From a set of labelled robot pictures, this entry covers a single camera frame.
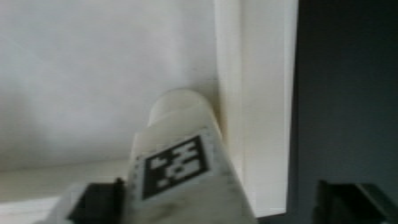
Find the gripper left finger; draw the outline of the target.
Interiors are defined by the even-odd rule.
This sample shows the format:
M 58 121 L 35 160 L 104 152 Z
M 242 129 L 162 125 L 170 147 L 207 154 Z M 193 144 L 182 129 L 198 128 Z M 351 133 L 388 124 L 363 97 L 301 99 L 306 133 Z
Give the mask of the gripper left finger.
M 122 224 L 125 181 L 74 186 L 38 224 Z

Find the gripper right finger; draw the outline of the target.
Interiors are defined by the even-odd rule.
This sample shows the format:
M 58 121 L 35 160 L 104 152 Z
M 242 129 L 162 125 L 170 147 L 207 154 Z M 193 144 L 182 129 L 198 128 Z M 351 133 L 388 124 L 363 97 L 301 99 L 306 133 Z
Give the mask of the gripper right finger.
M 398 224 L 398 205 L 376 184 L 319 181 L 313 224 Z

